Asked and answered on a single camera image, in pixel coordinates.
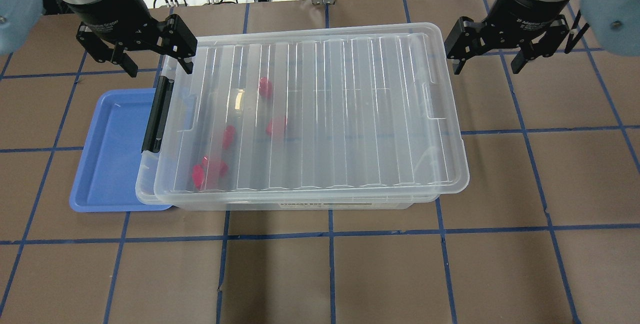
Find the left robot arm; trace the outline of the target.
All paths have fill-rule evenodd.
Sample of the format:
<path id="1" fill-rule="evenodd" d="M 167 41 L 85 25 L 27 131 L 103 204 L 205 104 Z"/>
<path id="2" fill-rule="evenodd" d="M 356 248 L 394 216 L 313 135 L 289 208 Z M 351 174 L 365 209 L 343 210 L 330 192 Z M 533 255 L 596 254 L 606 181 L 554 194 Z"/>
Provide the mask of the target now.
<path id="1" fill-rule="evenodd" d="M 155 19 L 144 0 L 61 1 L 80 18 L 76 39 L 94 61 L 117 65 L 134 78 L 138 65 L 130 52 L 151 51 L 173 58 L 188 75 L 194 71 L 198 41 L 179 15 Z M 43 0 L 0 0 L 2 55 L 23 46 L 43 10 Z"/>

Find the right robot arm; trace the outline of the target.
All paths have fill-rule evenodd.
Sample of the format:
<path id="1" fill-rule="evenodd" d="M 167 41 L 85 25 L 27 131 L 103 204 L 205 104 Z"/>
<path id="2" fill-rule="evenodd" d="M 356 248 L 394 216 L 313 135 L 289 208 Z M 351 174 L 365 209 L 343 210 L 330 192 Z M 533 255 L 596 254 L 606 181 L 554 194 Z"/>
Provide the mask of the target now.
<path id="1" fill-rule="evenodd" d="M 518 49 L 510 68 L 518 74 L 561 44 L 570 53 L 588 30 L 600 46 L 618 56 L 640 52 L 639 0 L 495 0 L 482 21 L 462 16 L 445 39 L 454 74 L 473 57 L 494 49 Z"/>

